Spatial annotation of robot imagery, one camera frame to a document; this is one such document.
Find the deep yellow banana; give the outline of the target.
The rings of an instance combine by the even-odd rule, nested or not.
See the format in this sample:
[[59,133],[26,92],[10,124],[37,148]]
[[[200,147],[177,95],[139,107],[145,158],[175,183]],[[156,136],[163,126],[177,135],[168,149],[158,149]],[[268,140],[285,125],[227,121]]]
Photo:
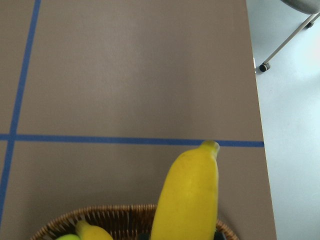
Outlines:
[[212,240],[218,217],[220,146],[212,140],[171,165],[154,215],[152,240]]

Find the brown wicker basket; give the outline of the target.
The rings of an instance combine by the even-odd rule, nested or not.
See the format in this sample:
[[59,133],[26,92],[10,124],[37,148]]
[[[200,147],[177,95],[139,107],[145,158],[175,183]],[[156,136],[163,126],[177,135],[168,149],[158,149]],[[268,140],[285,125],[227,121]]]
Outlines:
[[163,197],[158,204],[80,208],[50,221],[32,239],[56,240],[66,234],[84,239],[90,226],[103,228],[114,240],[137,240],[142,234],[148,234],[151,240],[213,240],[219,232],[227,240],[238,239],[218,219],[216,200],[183,203]]

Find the small yellow banana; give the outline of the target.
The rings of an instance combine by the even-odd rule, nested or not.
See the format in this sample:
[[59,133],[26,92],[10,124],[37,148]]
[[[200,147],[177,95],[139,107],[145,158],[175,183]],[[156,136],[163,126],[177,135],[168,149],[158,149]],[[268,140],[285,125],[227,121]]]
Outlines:
[[75,232],[81,240],[113,240],[105,229],[97,225],[91,225],[85,220],[76,223]]

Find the green apple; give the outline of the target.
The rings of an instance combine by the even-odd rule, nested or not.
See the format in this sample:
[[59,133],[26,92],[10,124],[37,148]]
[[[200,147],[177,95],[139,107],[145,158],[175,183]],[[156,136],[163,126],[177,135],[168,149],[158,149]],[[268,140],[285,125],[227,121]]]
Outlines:
[[55,240],[80,240],[80,237],[76,234],[65,234],[65,235],[62,235],[58,238],[56,238]]

